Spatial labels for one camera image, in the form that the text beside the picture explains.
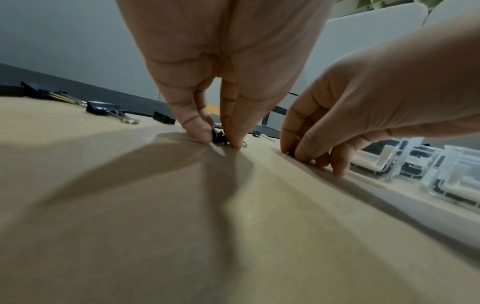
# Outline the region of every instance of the table surface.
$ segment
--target table surface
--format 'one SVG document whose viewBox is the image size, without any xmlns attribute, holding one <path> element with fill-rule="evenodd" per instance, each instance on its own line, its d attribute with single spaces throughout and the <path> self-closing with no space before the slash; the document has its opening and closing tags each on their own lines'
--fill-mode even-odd
<svg viewBox="0 0 480 304">
<path fill-rule="evenodd" d="M 0 98 L 2 304 L 479 302 L 477 251 L 386 201 L 411 201 L 411 185 L 138 118 Z"/>
</svg>

